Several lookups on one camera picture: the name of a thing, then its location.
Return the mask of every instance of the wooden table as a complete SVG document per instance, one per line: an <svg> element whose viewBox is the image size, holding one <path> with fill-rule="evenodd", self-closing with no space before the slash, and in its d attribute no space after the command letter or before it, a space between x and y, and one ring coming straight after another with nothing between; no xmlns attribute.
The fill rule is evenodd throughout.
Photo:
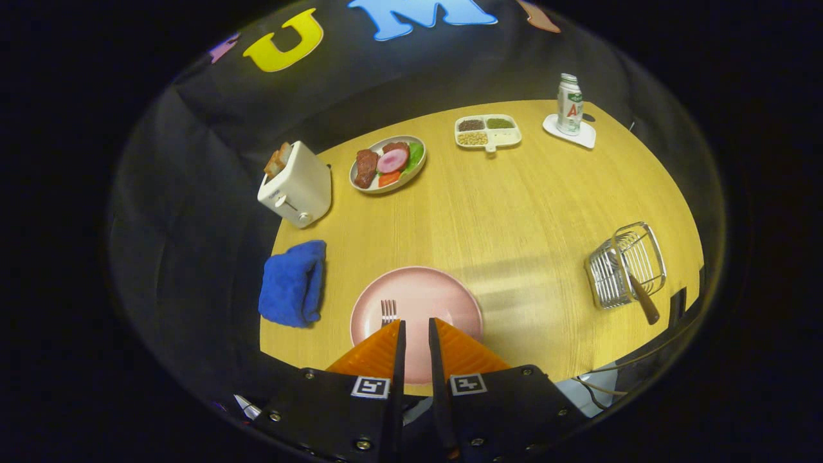
<svg viewBox="0 0 823 463"><path fill-rule="evenodd" d="M614 361L667 326L669 298L699 293L700 238L674 180L625 127L586 102L597 145L588 150L542 128L557 102L506 101L410 119L319 153L332 166L332 207L299 230L283 221L273 254L308 240L328 243L321 319L309 329L261 318L260 349L297 367L326 368L351 348L351 309L379 275L408 265L441 269L474 294L483 343L511 365L533 363L562 381ZM523 141L464 150L457 118L506 114ZM428 161L403 188L383 196L356 191L347 178L358 150L395 135L415 135ZM652 296L660 321L638 303L610 311L593 303L584 260L618 228L646 221L655 231L667 281ZM430 386L406 386L430 395Z"/></svg>

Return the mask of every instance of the meat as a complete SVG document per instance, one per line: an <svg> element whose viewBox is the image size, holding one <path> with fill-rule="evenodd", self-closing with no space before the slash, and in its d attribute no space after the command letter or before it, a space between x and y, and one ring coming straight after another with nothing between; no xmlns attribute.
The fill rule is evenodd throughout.
<svg viewBox="0 0 823 463"><path fill-rule="evenodd" d="M383 152L383 155L377 161L377 171L381 174L388 174L394 171L399 171L406 166L409 160L409 151L400 148L394 148L391 151Z"/></svg>
<svg viewBox="0 0 823 463"><path fill-rule="evenodd" d="M357 177L355 185L361 188L369 188L374 176L377 175L377 160L379 156L376 152L363 149L357 152Z"/></svg>
<svg viewBox="0 0 823 463"><path fill-rule="evenodd" d="M402 149L403 151L406 152L406 156L409 155L409 144L405 143L405 142L389 143L388 145L383 147L383 153L387 153L387 152L390 152L390 151L396 150L396 149Z"/></svg>

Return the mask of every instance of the lettuce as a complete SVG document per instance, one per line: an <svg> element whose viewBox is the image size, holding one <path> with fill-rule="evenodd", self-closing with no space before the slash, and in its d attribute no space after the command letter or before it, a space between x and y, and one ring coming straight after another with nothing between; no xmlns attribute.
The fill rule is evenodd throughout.
<svg viewBox="0 0 823 463"><path fill-rule="evenodd" d="M423 145L419 143L409 143L409 161L406 163L406 167L403 168L400 175L405 175L411 172L417 164L420 164L420 159L422 158Z"/></svg>

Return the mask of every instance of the white coaster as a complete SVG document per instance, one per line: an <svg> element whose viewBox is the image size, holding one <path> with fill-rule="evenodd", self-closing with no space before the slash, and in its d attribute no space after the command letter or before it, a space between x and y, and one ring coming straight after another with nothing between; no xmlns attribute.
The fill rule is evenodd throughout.
<svg viewBox="0 0 823 463"><path fill-rule="evenodd" d="M595 132L594 127L589 124L586 124L584 121L580 121L580 133L577 135L566 135L562 133L560 130L557 129L557 114L548 115L543 120L543 128L548 132L554 135L555 137L563 138L564 140L569 140L572 143L577 143L578 145L585 146L586 148L594 148L594 139L597 138L597 132Z"/></svg>

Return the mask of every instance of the lentils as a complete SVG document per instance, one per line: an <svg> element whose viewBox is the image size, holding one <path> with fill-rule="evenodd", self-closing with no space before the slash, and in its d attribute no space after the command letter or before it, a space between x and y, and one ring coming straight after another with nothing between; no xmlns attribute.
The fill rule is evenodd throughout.
<svg viewBox="0 0 823 463"><path fill-rule="evenodd" d="M506 119L492 118L486 121L489 129L513 129L514 124Z"/></svg>
<svg viewBox="0 0 823 463"><path fill-rule="evenodd" d="M485 132L460 133L458 135L458 143L463 145L485 145L488 142L489 138Z"/></svg>
<svg viewBox="0 0 823 463"><path fill-rule="evenodd" d="M459 132L466 132L467 130L484 129L483 121L479 119L466 119L458 125Z"/></svg>

